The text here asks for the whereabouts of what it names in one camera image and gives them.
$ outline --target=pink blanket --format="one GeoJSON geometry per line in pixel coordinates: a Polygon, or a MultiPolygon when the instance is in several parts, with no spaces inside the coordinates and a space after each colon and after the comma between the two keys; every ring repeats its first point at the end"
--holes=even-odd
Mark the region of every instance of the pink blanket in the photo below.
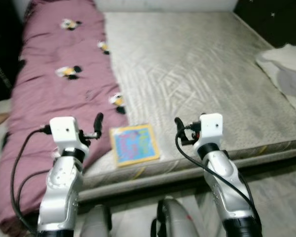
{"type": "MultiPolygon", "coordinates": [[[[93,130],[98,112],[104,114],[103,136],[92,141],[85,167],[111,149],[109,128],[125,126],[109,97],[119,91],[111,70],[110,57],[97,47],[105,40],[104,17],[92,0],[33,0],[25,25],[22,57],[26,65],[13,90],[8,142],[0,160],[0,227],[12,236],[22,235],[12,210],[9,186],[15,158],[26,136],[57,116],[74,116],[80,129],[93,130]],[[63,19],[80,21],[74,30],[62,29],[63,19]],[[59,77],[55,70],[80,66],[78,79],[59,77]]],[[[15,193],[30,174],[50,169],[55,144],[51,136],[36,134],[26,146],[18,164],[15,193]]],[[[45,177],[32,178],[22,190],[23,213],[37,211],[45,192],[45,177]]]]}

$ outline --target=book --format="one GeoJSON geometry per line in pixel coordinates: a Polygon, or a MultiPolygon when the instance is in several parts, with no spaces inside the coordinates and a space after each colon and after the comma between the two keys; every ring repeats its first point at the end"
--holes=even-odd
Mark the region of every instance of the book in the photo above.
{"type": "Polygon", "coordinates": [[[150,124],[112,128],[110,136],[118,167],[159,159],[150,124]]]}

